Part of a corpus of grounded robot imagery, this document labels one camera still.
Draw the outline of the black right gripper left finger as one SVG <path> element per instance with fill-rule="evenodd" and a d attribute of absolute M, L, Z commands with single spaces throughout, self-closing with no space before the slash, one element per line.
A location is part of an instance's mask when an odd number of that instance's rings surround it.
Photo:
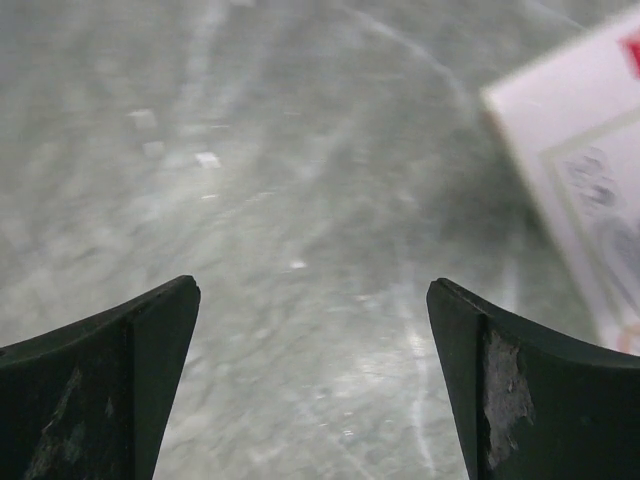
<path fill-rule="evenodd" d="M 2 347 L 2 478 L 152 478 L 200 300 L 183 275 Z"/>

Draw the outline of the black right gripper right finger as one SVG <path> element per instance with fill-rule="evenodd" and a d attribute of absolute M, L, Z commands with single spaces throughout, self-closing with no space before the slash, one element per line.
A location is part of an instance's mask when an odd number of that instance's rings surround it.
<path fill-rule="evenodd" d="M 472 479 L 636 479 L 639 359 L 433 281 L 429 321 Z"/>

